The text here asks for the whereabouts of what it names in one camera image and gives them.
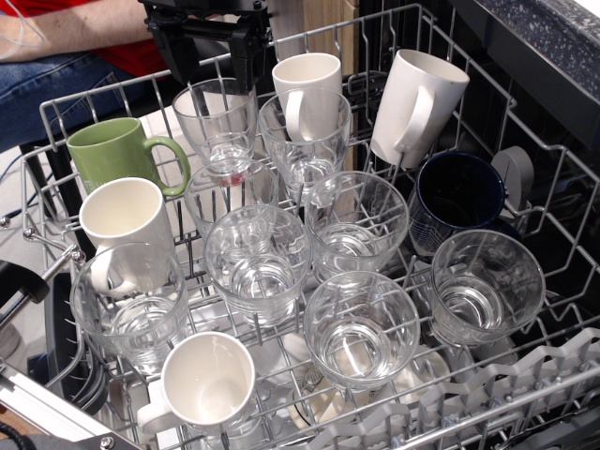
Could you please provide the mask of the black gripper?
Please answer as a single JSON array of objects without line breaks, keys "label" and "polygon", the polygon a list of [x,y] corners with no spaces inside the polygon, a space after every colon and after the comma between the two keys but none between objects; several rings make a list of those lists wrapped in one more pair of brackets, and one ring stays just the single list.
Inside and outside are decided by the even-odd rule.
[{"label": "black gripper", "polygon": [[265,72],[272,39],[265,1],[142,1],[150,33],[173,77],[187,84],[199,67],[191,37],[228,38],[233,72],[249,92]]}]

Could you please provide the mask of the person forearm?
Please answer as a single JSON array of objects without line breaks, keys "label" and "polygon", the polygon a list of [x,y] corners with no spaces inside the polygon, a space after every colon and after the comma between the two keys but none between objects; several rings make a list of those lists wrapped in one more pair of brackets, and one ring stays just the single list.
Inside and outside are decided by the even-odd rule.
[{"label": "person forearm", "polygon": [[145,18],[144,7],[136,1],[93,1],[25,22],[3,16],[1,59],[26,62],[141,42],[150,38]]}]

